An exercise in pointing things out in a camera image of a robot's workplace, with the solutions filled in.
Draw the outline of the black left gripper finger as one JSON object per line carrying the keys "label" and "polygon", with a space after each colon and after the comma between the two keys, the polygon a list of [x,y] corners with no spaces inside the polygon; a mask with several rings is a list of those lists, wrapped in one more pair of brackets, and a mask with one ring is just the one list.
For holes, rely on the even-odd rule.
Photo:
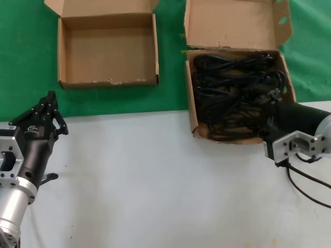
{"label": "black left gripper finger", "polygon": [[51,107],[53,106],[53,91],[41,98],[39,102],[23,114],[10,121],[10,126],[23,127],[26,125],[48,126],[52,122]]}
{"label": "black left gripper finger", "polygon": [[56,99],[55,91],[50,91],[50,113],[52,116],[52,119],[55,119],[57,124],[59,125],[58,128],[55,128],[56,135],[68,135],[68,127],[66,122],[64,121],[64,118],[62,117],[61,113],[58,110],[58,102]]}

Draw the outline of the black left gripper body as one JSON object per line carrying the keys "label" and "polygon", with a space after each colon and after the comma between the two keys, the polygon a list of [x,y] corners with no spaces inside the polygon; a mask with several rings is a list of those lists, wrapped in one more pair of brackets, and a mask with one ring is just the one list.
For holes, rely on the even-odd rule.
{"label": "black left gripper body", "polygon": [[39,188],[58,137],[52,119],[26,120],[16,124],[24,135],[24,161],[18,173]]}

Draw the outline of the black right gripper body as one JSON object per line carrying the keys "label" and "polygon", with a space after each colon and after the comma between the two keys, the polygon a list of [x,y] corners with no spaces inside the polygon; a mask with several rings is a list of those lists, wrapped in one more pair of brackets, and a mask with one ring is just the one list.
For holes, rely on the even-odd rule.
{"label": "black right gripper body", "polygon": [[315,136],[320,123],[330,112],[299,103],[277,102],[262,108],[262,139],[272,135],[282,137],[295,131]]}

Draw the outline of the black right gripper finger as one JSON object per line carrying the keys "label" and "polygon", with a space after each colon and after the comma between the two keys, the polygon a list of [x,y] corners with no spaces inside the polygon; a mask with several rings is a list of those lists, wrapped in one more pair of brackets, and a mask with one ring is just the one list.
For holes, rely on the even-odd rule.
{"label": "black right gripper finger", "polygon": [[282,92],[279,88],[272,89],[268,93],[269,103],[282,101]]}
{"label": "black right gripper finger", "polygon": [[272,101],[272,96],[269,93],[264,94],[264,95],[260,95],[258,97],[258,105],[259,106],[266,105],[266,104],[270,103],[271,101]]}

